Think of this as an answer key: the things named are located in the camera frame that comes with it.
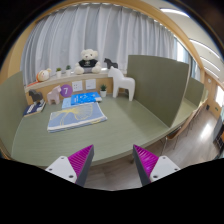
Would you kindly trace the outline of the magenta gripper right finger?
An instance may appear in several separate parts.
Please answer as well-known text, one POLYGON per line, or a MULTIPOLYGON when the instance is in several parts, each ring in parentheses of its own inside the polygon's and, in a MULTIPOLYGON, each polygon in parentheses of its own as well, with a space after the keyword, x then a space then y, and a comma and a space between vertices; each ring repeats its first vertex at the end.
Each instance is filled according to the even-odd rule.
POLYGON ((180 170, 167 156, 158 157, 137 145, 133 146, 133 157, 143 186, 180 170))

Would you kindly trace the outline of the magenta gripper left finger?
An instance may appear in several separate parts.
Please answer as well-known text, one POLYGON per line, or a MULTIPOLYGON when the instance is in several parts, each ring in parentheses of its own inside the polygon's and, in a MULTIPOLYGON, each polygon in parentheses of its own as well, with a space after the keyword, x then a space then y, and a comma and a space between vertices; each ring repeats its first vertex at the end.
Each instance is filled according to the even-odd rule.
POLYGON ((69 157, 60 156, 46 168, 56 176, 83 187, 94 156, 94 146, 87 146, 69 157))

